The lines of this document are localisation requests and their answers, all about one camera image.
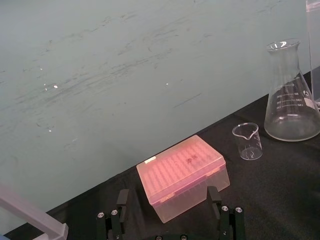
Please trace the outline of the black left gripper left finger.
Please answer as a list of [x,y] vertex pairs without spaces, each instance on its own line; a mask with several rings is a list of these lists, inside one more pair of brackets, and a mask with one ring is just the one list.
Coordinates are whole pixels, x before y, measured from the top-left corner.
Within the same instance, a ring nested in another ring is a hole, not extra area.
[[109,212],[101,211],[96,215],[96,240],[124,239],[129,195],[129,189],[122,189],[115,207]]

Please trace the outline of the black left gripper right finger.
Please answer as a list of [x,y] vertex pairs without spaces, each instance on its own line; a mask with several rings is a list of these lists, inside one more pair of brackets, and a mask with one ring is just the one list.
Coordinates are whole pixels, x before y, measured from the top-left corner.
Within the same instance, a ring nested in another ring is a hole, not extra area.
[[231,208],[223,204],[215,186],[208,186],[206,201],[213,219],[214,240],[245,240],[245,210],[241,206]]

